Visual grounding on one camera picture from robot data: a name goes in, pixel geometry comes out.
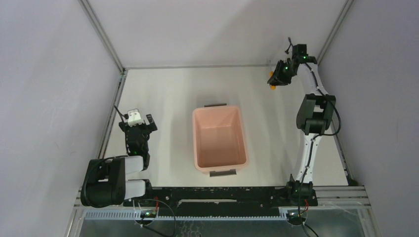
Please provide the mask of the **yellow black screwdriver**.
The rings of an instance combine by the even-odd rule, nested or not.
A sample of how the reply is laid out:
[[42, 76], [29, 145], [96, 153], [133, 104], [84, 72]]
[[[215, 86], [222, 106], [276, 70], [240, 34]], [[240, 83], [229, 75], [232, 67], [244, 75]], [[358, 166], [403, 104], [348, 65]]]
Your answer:
[[[273, 74], [274, 74], [274, 72], [273, 72], [273, 71], [270, 71], [269, 76], [270, 76], [270, 77], [272, 77], [272, 76], [273, 76]], [[271, 88], [272, 90], [274, 90], [274, 89], [276, 88], [276, 86], [275, 86], [275, 85], [270, 85], [270, 88]]]

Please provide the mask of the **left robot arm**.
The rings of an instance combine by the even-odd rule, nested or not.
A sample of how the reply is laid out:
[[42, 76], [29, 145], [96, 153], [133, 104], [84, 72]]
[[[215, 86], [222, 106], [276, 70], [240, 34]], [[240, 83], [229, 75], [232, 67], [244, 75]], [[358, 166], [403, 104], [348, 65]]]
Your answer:
[[122, 204], [127, 199], [126, 176], [149, 166], [148, 141], [150, 134], [158, 130], [152, 115], [146, 115], [147, 123], [134, 119], [134, 113], [123, 117], [127, 121], [120, 121], [118, 126], [124, 133], [126, 154], [89, 161], [81, 190], [83, 206], [104, 208]]

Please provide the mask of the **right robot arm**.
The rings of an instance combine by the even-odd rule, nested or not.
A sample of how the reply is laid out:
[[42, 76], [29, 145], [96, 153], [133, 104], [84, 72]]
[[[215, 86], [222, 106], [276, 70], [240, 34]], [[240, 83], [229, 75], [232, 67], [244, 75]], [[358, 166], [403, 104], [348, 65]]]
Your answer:
[[313, 169], [321, 138], [327, 136], [336, 111], [336, 98], [324, 89], [318, 73], [317, 59], [307, 53], [305, 44], [290, 44], [278, 61], [267, 83], [271, 88], [286, 86], [293, 77], [300, 78], [304, 97], [296, 115], [296, 127], [301, 132], [300, 151], [294, 172], [290, 175], [283, 198], [291, 205], [314, 199]]

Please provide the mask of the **pink plastic bin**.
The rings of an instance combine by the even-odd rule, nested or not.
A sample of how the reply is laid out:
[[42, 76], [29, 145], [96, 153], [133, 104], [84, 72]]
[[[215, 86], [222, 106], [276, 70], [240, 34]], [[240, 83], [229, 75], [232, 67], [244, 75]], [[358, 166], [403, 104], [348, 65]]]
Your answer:
[[236, 175], [249, 164], [241, 109], [206, 105], [192, 113], [195, 168], [209, 177]]

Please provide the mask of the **left controller board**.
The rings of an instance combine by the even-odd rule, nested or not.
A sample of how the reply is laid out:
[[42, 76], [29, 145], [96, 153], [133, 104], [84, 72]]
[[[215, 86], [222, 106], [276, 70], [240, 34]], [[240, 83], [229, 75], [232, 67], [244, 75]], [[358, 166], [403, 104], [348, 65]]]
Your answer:
[[156, 211], [144, 211], [140, 215], [140, 219], [146, 219], [146, 218], [156, 218], [157, 212]]

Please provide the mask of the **controller board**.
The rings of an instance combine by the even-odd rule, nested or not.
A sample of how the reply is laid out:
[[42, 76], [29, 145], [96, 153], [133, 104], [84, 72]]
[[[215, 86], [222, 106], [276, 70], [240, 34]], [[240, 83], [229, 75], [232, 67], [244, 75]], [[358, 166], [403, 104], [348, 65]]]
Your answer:
[[144, 211], [140, 215], [140, 219], [146, 219], [146, 218], [156, 218], [157, 212], [156, 211]]
[[292, 219], [292, 218], [306, 218], [307, 217], [307, 213], [306, 212], [300, 212], [298, 213], [296, 210], [291, 210], [287, 213], [287, 218], [288, 219]]

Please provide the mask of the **right controller board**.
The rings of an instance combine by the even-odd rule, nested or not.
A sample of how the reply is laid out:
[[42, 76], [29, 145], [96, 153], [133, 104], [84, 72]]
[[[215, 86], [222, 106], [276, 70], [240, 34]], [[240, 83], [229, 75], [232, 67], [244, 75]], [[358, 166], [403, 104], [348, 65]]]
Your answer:
[[292, 218], [306, 218], [307, 217], [307, 213], [306, 212], [300, 212], [298, 213], [296, 210], [291, 210], [287, 213], [287, 218], [288, 219], [292, 219]]

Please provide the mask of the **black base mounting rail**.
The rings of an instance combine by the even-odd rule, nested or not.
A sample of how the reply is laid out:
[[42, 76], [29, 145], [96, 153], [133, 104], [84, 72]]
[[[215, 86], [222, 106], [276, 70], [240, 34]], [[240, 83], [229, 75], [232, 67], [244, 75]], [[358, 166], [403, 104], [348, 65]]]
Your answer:
[[281, 207], [300, 208], [318, 206], [314, 199], [293, 205], [282, 196], [283, 187], [161, 187], [147, 188], [142, 197], [123, 202], [124, 206], [159, 209], [159, 213], [182, 214], [272, 214]]

